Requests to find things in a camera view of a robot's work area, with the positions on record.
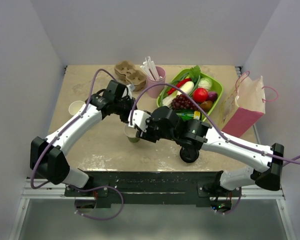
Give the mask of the green paper coffee cup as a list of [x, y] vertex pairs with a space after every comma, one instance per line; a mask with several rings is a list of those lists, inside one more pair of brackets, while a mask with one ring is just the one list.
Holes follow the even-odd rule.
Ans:
[[124, 134], [131, 143], [137, 143], [140, 139], [137, 137], [137, 130], [126, 124], [123, 129]]

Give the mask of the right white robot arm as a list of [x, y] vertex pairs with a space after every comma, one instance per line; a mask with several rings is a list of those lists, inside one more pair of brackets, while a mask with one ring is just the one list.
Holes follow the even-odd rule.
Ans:
[[128, 117], [130, 127], [137, 129], [136, 136], [156, 143], [160, 139], [174, 141], [181, 146], [179, 155], [186, 163], [195, 162], [200, 151], [224, 155], [246, 164], [236, 171], [221, 171], [207, 191], [223, 197], [239, 187], [257, 185], [278, 191], [281, 188], [284, 146], [254, 144], [224, 134], [216, 127], [198, 119], [183, 120], [175, 111], [166, 106], [153, 113], [133, 110]]

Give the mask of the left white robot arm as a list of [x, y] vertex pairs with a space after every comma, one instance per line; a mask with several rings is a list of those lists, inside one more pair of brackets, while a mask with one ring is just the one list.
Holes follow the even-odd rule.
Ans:
[[46, 136], [36, 137], [30, 146], [30, 168], [33, 175], [47, 181], [75, 186], [82, 196], [89, 196], [94, 190], [92, 177], [77, 168], [70, 167], [66, 156], [73, 145], [91, 127], [106, 116], [116, 114], [123, 123], [128, 122], [135, 99], [133, 84], [124, 85], [111, 80], [107, 88], [91, 94], [79, 111], [61, 128]]

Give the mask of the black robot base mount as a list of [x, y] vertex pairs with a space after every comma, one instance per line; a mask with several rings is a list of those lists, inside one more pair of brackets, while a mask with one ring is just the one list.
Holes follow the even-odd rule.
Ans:
[[219, 171], [90, 171], [93, 178], [84, 190], [98, 188], [93, 192], [80, 192], [67, 187], [66, 197], [96, 200], [96, 207], [109, 208], [112, 204], [128, 205], [195, 205], [210, 207], [239, 197], [241, 190], [222, 190], [218, 184]]

